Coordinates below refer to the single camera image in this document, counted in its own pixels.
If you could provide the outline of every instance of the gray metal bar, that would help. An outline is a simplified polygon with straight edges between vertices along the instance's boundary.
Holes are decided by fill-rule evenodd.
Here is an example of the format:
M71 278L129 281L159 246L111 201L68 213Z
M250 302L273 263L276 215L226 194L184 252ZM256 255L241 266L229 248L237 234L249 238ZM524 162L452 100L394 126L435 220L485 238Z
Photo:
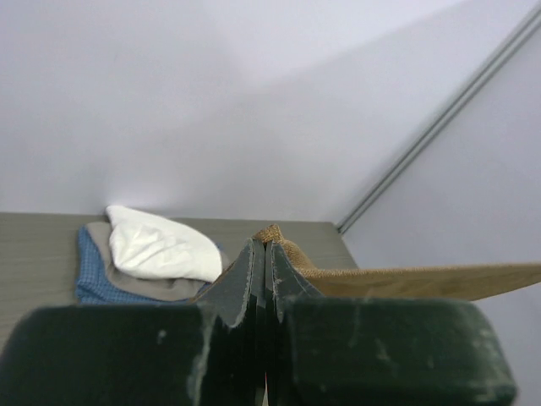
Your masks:
M430 141L469 103L540 26L541 2L536 5L518 27L491 54L466 85L452 98L450 104L430 123L427 129L413 142L392 167L385 172L380 181L370 189L359 204L338 223L336 226L338 233L344 234L374 204Z

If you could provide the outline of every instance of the white towel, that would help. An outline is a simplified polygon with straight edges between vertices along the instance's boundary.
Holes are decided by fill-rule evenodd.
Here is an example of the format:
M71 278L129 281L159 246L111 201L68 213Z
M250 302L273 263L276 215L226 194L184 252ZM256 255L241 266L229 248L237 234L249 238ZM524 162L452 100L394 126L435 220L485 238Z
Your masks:
M145 279L189 278L214 282L221 274L220 251L204 234L164 217L109 206L109 239L118 270Z

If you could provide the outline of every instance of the wall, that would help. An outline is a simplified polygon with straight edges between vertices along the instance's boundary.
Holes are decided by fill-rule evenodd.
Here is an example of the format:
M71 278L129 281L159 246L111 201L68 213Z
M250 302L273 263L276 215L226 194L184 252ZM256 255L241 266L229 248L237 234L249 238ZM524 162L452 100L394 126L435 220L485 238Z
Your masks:
M533 0L0 4L0 211L338 221Z
M541 261L541 31L345 236L361 267ZM541 286L478 301L541 398Z

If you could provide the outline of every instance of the blue checkered cloth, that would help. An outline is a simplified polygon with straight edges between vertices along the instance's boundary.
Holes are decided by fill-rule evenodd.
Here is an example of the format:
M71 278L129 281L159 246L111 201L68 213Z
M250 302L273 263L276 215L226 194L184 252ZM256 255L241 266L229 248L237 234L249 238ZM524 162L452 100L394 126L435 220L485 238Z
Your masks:
M75 296L84 305L143 304L143 305L180 305L187 301L166 302L150 299L138 294L131 294L112 285L105 275L105 265L100 251L92 241L86 227L81 227L78 235L80 270L75 283ZM201 289L209 286L206 283Z

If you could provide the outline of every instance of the brown towel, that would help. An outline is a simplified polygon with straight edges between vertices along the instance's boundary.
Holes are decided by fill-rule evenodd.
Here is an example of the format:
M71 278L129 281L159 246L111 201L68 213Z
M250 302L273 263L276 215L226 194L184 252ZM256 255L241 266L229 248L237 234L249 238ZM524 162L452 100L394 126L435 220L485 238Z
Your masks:
M112 262L109 237L112 227L108 222L91 222L86 229L103 259L107 279L115 287L131 294L147 298L175 301L194 297L205 282L194 279L140 279L119 271ZM221 253L223 269L229 266L229 260Z
M281 244L297 271L327 296L477 300L541 282L539 263L318 269L295 243L284 239L277 225L254 238Z

